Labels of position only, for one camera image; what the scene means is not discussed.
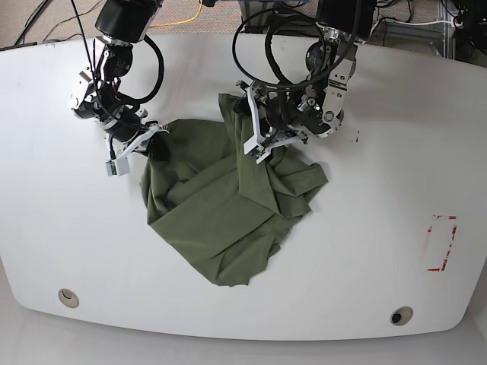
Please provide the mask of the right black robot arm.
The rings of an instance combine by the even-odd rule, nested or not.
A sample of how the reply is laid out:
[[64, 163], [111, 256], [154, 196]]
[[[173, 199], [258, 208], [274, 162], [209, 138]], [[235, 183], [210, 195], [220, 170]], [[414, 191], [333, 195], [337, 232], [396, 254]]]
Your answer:
[[[141, 109], [156, 97], [164, 80], [164, 57], [147, 35], [162, 4], [162, 1], [107, 1], [95, 24], [101, 35], [94, 39], [91, 48], [84, 42], [88, 66], [79, 75], [83, 88], [72, 94], [72, 111], [79, 119], [93, 119], [104, 130], [112, 158], [114, 141], [152, 160], [164, 161], [169, 157], [162, 128], [155, 121], [143, 123], [147, 114]], [[132, 68], [133, 46], [141, 41], [154, 51], [158, 73], [149, 94], [136, 98], [121, 92], [119, 86], [121, 78]]]

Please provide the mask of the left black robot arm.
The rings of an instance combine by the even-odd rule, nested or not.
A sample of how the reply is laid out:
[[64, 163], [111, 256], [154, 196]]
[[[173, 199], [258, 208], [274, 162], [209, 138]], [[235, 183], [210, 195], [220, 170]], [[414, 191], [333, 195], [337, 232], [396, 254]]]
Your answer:
[[[266, 60], [277, 79], [261, 80], [237, 65], [252, 81], [238, 81], [244, 95], [235, 107], [236, 113], [252, 119], [252, 134], [243, 144], [246, 155], [261, 162], [274, 148], [306, 143], [309, 135], [325, 138], [342, 125], [342, 106], [356, 68], [356, 42], [369, 39], [376, 6], [375, 1], [320, 1], [315, 17], [290, 5], [264, 5], [246, 14], [236, 34], [265, 34]], [[277, 63], [272, 41], [278, 33], [298, 27], [312, 27], [318, 41], [305, 56], [306, 78], [294, 83]]]

